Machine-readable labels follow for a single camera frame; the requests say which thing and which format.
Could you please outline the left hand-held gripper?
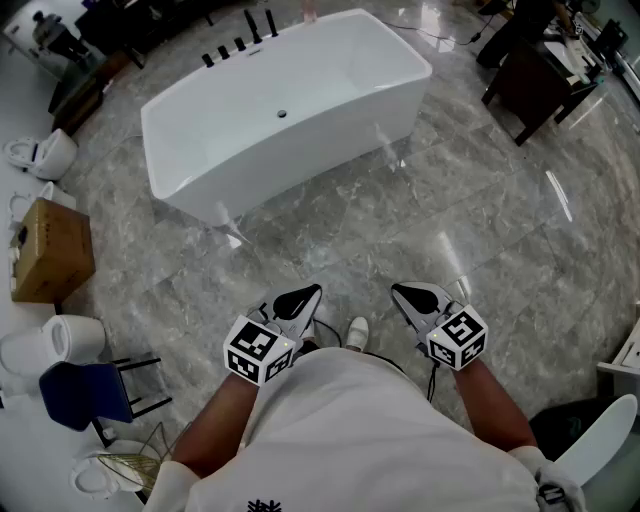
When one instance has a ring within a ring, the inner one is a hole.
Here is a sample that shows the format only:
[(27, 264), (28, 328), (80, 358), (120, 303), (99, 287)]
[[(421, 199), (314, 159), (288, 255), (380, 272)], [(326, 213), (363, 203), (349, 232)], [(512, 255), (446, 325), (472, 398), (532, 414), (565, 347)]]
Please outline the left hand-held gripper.
[(239, 315), (223, 343), (227, 370), (262, 386), (289, 368), (322, 298), (319, 284), (264, 298)]

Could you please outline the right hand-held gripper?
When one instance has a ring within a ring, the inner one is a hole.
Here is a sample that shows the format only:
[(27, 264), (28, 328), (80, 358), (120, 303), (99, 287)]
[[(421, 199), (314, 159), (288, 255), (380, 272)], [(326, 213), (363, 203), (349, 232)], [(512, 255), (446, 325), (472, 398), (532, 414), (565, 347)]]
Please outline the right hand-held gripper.
[[(391, 297), (405, 320), (416, 331), (431, 314), (442, 313), (452, 301), (440, 286), (426, 282), (401, 282), (391, 286)], [(422, 330), (418, 341), (434, 361), (460, 371), (486, 348), (488, 326), (471, 305), (464, 306), (430, 331)]]

